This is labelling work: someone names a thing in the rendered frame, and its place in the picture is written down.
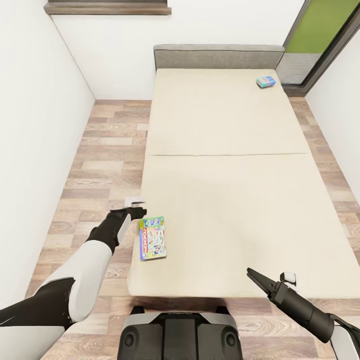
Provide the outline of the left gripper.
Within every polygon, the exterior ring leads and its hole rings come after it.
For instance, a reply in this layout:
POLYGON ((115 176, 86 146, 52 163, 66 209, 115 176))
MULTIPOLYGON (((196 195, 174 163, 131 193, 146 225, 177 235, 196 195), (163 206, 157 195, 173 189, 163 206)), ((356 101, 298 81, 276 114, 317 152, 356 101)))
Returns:
POLYGON ((132 221, 137 219, 143 219, 147 214, 147 209, 143 209, 142 207, 128 207, 128 210, 132 212, 132 221))

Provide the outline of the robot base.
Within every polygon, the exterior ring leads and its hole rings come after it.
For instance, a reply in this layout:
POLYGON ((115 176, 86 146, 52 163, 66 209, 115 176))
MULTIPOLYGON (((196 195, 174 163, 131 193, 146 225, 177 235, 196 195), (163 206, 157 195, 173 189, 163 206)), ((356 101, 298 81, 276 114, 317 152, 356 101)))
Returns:
POLYGON ((226 306, 206 312, 149 312, 125 319, 117 360, 243 360, 236 320, 226 306))

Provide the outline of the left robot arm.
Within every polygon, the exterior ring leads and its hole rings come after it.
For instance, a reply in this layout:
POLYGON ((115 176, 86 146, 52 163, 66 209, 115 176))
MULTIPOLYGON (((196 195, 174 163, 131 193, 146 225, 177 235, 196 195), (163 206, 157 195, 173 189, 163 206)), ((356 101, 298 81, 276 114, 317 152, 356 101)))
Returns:
POLYGON ((92 313, 108 265, 131 221, 143 219, 145 197, 125 197, 32 297, 0 309, 0 360, 40 360, 73 324, 92 313))

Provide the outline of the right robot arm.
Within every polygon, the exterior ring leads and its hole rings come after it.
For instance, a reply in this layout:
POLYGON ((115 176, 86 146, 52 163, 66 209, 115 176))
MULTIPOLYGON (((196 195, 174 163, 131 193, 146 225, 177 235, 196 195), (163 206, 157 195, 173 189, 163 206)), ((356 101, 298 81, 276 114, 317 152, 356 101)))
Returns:
POLYGON ((276 282, 251 268, 246 271, 278 309, 324 344, 330 341, 336 360, 360 360, 360 329, 335 314, 324 313, 296 293, 300 291, 297 274, 283 272, 280 274, 282 282, 276 282))

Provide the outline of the board game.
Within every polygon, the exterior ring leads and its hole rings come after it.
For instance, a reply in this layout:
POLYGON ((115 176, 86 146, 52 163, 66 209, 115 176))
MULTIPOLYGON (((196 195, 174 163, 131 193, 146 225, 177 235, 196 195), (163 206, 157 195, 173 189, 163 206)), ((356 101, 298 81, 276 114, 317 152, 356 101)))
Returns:
POLYGON ((276 81, 271 76, 259 77, 256 81, 262 88, 274 86, 276 84, 276 81))
POLYGON ((140 260, 167 257, 164 217, 139 220, 140 260))

